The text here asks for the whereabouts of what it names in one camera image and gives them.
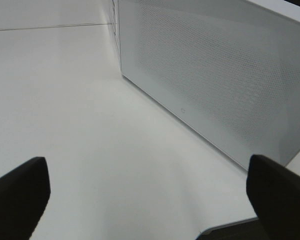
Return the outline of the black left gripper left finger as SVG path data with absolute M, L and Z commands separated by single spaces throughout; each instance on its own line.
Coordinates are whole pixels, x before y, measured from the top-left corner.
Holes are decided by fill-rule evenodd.
M 51 195 L 44 157 L 34 157 L 0 177 L 0 240 L 28 240 Z

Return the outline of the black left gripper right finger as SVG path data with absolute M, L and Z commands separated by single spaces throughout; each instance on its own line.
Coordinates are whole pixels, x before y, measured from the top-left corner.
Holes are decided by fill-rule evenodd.
M 250 158 L 246 194 L 271 240 L 300 240 L 300 176 L 270 158 Z

